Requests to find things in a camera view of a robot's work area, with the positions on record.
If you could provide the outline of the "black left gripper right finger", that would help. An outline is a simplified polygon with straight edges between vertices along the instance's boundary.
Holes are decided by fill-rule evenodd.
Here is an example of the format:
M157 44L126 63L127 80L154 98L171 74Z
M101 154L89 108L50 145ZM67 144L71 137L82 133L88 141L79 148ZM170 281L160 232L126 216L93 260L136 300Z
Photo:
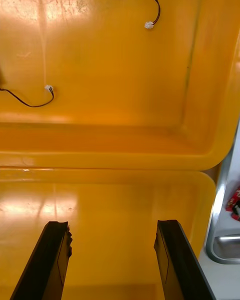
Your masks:
M154 250L166 300L216 298L177 220L157 222Z

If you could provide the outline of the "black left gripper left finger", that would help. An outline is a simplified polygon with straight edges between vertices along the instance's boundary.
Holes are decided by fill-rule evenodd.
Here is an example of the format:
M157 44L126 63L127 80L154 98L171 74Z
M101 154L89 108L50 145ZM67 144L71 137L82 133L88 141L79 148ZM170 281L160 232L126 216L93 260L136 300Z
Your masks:
M11 295L12 300L60 300L62 298L72 234L68 222L48 222Z

